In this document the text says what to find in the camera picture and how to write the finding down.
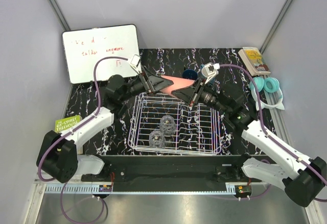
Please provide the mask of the dark blue mug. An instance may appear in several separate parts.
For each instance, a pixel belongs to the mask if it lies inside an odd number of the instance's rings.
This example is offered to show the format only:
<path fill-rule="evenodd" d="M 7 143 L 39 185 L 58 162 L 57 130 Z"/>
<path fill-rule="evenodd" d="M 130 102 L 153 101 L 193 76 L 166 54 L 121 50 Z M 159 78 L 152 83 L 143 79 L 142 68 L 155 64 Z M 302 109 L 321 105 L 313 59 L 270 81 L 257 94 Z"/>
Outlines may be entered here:
<path fill-rule="evenodd" d="M 188 79 L 188 80 L 197 80 L 198 73 L 193 69 L 185 69 L 182 73 L 182 78 Z"/>

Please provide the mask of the pink plastic cup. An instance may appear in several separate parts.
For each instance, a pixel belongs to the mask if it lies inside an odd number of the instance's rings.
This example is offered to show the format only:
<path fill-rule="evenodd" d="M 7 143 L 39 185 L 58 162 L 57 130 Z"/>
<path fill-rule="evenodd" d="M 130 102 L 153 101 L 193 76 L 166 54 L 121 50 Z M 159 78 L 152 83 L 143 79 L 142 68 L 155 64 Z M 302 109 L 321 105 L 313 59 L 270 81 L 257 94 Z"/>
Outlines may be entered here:
<path fill-rule="evenodd" d="M 189 86 L 193 85 L 193 83 L 195 82 L 194 80 L 178 78 L 178 77 L 173 77 L 173 76 L 161 76 L 161 77 L 173 82 L 172 85 L 161 90 L 162 93 L 165 93 L 168 95 L 172 95 L 172 92 L 174 90 L 189 87 Z"/>

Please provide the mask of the light blue mug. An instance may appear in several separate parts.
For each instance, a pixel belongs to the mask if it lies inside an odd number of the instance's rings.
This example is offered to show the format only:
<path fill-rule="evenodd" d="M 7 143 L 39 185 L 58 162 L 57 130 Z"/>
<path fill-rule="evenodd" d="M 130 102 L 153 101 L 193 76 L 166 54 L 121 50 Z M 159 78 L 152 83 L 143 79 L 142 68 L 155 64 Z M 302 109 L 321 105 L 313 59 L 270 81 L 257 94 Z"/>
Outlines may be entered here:
<path fill-rule="evenodd" d="M 212 65 L 209 64 L 205 64 L 205 65 L 201 65 L 201 74 L 205 79 L 205 84 L 207 84 L 211 79 L 212 79 L 212 75 L 215 73 L 215 69 L 212 67 Z"/>

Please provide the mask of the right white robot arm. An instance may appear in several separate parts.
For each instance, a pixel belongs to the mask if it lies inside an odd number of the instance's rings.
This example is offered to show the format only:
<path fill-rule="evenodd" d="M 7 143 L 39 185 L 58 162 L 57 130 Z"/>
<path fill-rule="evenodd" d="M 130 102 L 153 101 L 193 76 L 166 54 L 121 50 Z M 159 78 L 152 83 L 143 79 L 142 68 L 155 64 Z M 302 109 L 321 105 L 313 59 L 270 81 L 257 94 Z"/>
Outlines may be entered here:
<path fill-rule="evenodd" d="M 314 159 L 292 148 L 268 130 L 247 110 L 235 89 L 224 86 L 220 92 L 203 80 L 180 79 L 171 94 L 187 105 L 204 104 L 221 112 L 224 124 L 237 136 L 252 143 L 272 159 L 274 164 L 262 163 L 251 156 L 242 156 L 232 168 L 233 178 L 244 181 L 255 178 L 283 190 L 297 205 L 307 207 L 326 186 L 326 162 Z"/>

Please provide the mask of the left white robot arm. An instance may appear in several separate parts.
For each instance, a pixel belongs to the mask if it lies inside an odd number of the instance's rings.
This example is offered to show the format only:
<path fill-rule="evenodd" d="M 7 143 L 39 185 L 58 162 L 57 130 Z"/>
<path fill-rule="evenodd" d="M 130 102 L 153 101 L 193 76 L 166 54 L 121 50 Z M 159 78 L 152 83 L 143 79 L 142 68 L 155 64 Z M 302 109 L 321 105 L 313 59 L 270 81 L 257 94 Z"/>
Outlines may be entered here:
<path fill-rule="evenodd" d="M 141 93 L 157 93 L 173 81 L 152 74 L 146 68 L 130 82 L 119 75 L 109 78 L 102 101 L 94 112 L 60 133 L 49 131 L 44 136 L 36 161 L 38 177 L 46 172 L 49 179 L 68 182 L 76 175 L 93 175 L 99 181 L 110 176 L 110 168 L 100 156 L 78 155 L 77 151 L 101 130 L 111 126 L 126 111 L 125 101 Z"/>

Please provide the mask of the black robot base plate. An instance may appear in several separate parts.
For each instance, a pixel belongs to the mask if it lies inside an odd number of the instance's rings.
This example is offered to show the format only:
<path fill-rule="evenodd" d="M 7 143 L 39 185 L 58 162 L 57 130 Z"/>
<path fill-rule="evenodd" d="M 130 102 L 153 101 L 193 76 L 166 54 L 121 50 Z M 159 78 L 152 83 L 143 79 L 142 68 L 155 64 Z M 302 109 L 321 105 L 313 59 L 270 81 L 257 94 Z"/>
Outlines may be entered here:
<path fill-rule="evenodd" d="M 245 183 L 241 163 L 249 155 L 238 156 L 104 156 L 99 175 L 84 173 L 83 182 L 109 182 L 113 191 L 140 193 L 207 193 L 226 190 L 226 183 Z"/>

